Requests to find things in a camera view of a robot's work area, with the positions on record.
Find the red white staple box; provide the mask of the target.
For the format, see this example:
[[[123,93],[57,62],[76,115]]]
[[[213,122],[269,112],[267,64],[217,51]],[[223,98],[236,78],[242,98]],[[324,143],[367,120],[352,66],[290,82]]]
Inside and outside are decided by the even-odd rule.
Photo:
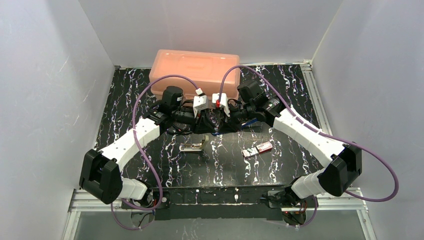
[[[250,158],[250,157],[271,151],[272,149],[273,149],[273,145],[268,141],[251,148],[243,149],[241,151],[241,154],[244,158]]]

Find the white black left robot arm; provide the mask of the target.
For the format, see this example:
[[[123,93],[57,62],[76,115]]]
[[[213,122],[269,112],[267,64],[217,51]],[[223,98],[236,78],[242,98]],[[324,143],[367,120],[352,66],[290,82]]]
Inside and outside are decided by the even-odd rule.
[[[183,91],[169,86],[162,98],[150,107],[146,114],[134,119],[134,125],[112,144],[100,149],[90,149],[84,156],[79,186],[104,204],[116,199],[140,201],[149,193],[148,186],[140,180],[121,176],[127,163],[137,154],[145,156],[143,148],[159,138],[174,123],[190,127],[201,119],[201,112],[208,108],[208,97],[198,88],[192,106],[183,108]]]

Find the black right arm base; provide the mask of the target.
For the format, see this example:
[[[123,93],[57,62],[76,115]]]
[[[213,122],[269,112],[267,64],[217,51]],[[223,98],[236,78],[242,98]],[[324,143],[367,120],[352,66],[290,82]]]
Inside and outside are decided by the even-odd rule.
[[[305,211],[317,206],[314,196],[299,198],[293,192],[285,190],[269,190],[262,195],[265,204],[271,209],[294,208],[295,211]]]

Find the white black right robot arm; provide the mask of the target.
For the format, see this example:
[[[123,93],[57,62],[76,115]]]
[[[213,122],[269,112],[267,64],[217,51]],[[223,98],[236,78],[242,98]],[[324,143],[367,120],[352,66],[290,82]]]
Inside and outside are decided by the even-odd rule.
[[[281,200],[294,204],[312,195],[328,193],[340,197],[362,173],[362,150],[354,143],[333,139],[300,116],[277,92],[273,98],[255,80],[240,84],[242,98],[239,106],[232,106],[223,92],[212,95],[212,104],[223,110],[225,121],[219,128],[241,129],[241,123],[256,119],[266,123],[300,144],[321,164],[322,169],[301,176],[284,187]]]

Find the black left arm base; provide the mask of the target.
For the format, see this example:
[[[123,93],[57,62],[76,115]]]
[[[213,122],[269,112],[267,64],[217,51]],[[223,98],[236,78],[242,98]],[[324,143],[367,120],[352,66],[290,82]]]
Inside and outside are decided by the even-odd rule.
[[[147,194],[141,200],[127,200],[130,205],[126,203],[121,204],[122,209],[136,209],[140,208],[152,208],[154,207],[159,200],[162,200],[158,209],[168,209],[170,207],[171,194],[169,191],[164,191],[162,194],[162,198],[160,198],[160,193],[158,190],[148,190]]]

